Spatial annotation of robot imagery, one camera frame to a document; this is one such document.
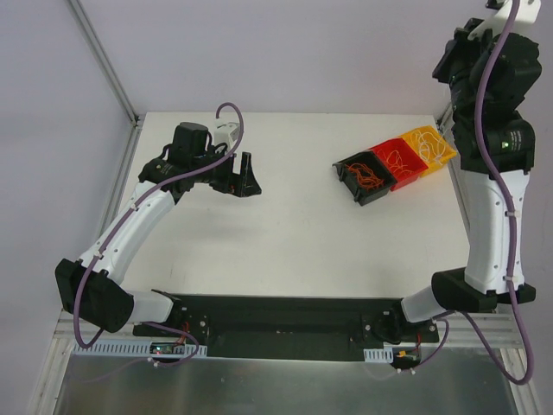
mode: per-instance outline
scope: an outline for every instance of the cable tie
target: cable tie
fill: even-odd
[[[521,214],[519,210],[515,210],[514,212],[509,212],[509,211],[505,212],[505,216],[508,216],[510,218],[520,219]]]

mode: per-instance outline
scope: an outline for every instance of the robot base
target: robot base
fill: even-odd
[[[182,320],[212,357],[306,361],[364,361],[364,349],[382,348],[373,333],[378,316],[400,299],[180,296]],[[137,336],[174,334],[137,325]],[[439,341],[431,322],[405,331],[403,342]]]

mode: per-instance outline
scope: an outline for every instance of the white wall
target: white wall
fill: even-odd
[[[431,77],[484,0],[84,0],[139,112],[438,114]]]
[[[61,0],[0,2],[0,413],[27,413],[54,268],[92,243],[130,124]]]

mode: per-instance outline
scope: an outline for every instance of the white table surface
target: white table surface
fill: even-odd
[[[212,113],[149,112],[124,190],[191,121]],[[225,118],[236,119],[231,112]],[[152,231],[122,286],[182,294],[403,297],[435,271],[464,266],[468,242],[447,168],[364,207],[332,163],[431,116],[246,113],[241,150],[263,194],[197,184]],[[239,156],[235,171],[239,169]]]

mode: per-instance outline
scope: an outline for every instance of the metal frame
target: metal frame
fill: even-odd
[[[94,59],[96,59],[100,70],[104,74],[105,80],[110,85],[110,88],[119,101],[119,104],[127,114],[127,117],[129,117],[131,123],[135,124],[138,120],[137,112],[130,102],[129,97],[127,96],[127,93],[125,92],[123,85],[115,72],[115,69],[113,69],[110,59],[108,58],[98,35],[96,35],[96,31],[94,30],[83,5],[80,0],[66,0],[66,2],[67,6],[71,10],[71,13],[73,14],[73,17],[75,18],[77,26],[79,26],[79,29],[86,40],[86,43],[88,43]]]

